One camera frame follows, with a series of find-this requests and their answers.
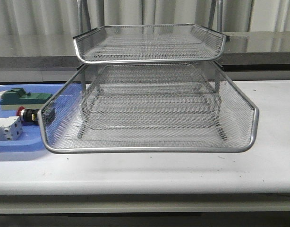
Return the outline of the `white circuit breaker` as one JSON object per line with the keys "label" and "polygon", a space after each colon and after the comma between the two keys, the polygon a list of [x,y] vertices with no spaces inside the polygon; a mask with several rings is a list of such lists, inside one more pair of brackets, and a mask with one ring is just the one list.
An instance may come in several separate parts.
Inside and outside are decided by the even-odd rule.
{"label": "white circuit breaker", "polygon": [[0,118],[0,141],[17,140],[22,132],[22,123],[18,116]]}

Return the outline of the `blue plastic tray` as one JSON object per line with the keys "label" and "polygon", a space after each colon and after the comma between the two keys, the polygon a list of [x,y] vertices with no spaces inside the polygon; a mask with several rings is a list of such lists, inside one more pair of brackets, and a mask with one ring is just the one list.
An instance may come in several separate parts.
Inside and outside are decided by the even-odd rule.
{"label": "blue plastic tray", "polygon": [[[13,84],[0,86],[0,91],[12,88],[23,88],[31,93],[58,94],[53,100],[52,106],[56,111],[55,120],[46,126],[47,139],[56,142],[64,136],[69,123],[79,110],[81,100],[81,85],[74,83],[66,88],[63,84]],[[26,124],[22,126],[23,133],[17,140],[0,141],[0,152],[30,152],[44,148],[39,126]]]}

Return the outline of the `green electrical switch block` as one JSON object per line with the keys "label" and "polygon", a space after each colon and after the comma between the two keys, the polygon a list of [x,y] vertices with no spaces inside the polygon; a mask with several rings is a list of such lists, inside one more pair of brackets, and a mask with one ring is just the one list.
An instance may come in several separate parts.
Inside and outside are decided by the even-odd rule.
{"label": "green electrical switch block", "polygon": [[23,88],[12,88],[1,96],[1,110],[16,110],[23,106],[29,109],[41,108],[50,98],[51,93],[31,93]]}

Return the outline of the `grey stone counter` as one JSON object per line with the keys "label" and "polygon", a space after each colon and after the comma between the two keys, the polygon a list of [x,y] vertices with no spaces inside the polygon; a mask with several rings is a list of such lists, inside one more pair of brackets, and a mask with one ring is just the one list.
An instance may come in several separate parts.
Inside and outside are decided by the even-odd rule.
{"label": "grey stone counter", "polygon": [[[290,31],[228,35],[230,41],[218,60],[225,70],[290,70]],[[70,35],[0,35],[0,70],[78,66]]]}

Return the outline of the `red emergency stop button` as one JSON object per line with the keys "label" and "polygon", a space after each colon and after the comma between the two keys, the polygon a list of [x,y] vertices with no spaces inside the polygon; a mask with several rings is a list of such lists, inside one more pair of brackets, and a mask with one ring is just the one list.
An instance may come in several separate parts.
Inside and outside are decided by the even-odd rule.
{"label": "red emergency stop button", "polygon": [[[38,111],[39,109],[28,109],[24,106],[20,106],[16,111],[16,116],[20,118],[20,120],[24,124],[31,124],[39,125],[38,121]],[[48,111],[48,113],[44,114],[45,123],[50,124],[55,119],[56,113],[55,109],[52,108]]]}

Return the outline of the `silver top mesh tray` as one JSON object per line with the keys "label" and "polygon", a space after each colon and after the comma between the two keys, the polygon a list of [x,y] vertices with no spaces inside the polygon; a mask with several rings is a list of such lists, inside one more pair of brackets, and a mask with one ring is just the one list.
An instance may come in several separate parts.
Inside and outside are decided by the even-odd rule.
{"label": "silver top mesh tray", "polygon": [[73,38],[85,64],[211,61],[230,37],[195,24],[102,26]]}

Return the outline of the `white curtain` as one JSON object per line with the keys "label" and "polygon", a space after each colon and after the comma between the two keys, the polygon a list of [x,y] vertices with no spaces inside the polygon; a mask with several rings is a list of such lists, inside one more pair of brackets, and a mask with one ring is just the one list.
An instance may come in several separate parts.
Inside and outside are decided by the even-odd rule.
{"label": "white curtain", "polygon": [[[92,27],[194,23],[208,26],[209,0],[90,0]],[[225,0],[224,32],[290,31],[290,0]],[[0,0],[0,35],[77,35],[75,0]]]}

